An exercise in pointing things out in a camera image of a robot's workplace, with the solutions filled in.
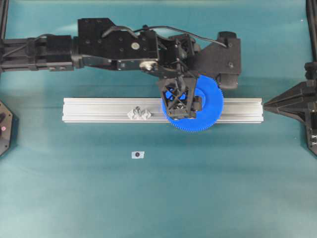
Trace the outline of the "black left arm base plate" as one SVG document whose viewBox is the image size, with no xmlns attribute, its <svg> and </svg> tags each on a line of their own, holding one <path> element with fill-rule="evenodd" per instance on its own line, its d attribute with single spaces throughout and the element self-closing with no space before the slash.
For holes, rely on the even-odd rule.
<svg viewBox="0 0 317 238">
<path fill-rule="evenodd" d="M 17 146 L 19 129 L 18 116 L 0 101 L 0 158 L 2 159 Z"/>
</svg>

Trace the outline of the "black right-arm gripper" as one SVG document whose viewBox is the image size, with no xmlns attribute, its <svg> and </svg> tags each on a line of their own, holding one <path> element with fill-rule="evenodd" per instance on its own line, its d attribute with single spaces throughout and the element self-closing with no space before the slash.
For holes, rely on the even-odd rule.
<svg viewBox="0 0 317 238">
<path fill-rule="evenodd" d="M 317 155 L 317 62 L 305 64 L 307 81 L 298 83 L 264 104 L 264 110 L 306 123 L 308 148 Z M 302 102 L 309 96 L 308 112 Z"/>
</svg>

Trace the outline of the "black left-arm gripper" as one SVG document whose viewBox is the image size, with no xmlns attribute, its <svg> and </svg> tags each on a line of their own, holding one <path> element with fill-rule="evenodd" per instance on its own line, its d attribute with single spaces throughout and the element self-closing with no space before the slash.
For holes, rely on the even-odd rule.
<svg viewBox="0 0 317 238">
<path fill-rule="evenodd" d="M 181 76 L 195 55 L 196 40 L 188 34 L 157 36 L 158 58 L 140 63 L 140 70 L 160 78 L 157 82 L 166 115 L 171 119 L 195 119 L 203 99 L 195 96 L 197 77 Z"/>
</svg>

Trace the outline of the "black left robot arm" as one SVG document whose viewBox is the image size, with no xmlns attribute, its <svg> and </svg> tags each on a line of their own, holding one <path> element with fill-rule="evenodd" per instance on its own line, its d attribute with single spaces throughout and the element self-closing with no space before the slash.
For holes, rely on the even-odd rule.
<svg viewBox="0 0 317 238">
<path fill-rule="evenodd" d="M 195 95 L 198 78 L 187 65 L 195 54 L 192 37 L 163 37 L 148 26 L 134 31 L 108 18 L 82 18 L 77 24 L 75 37 L 44 34 L 1 40 L 1 71 L 72 71 L 86 66 L 139 70 L 159 79 L 160 96 L 172 119 L 194 119 L 202 110 L 203 100 Z"/>
</svg>

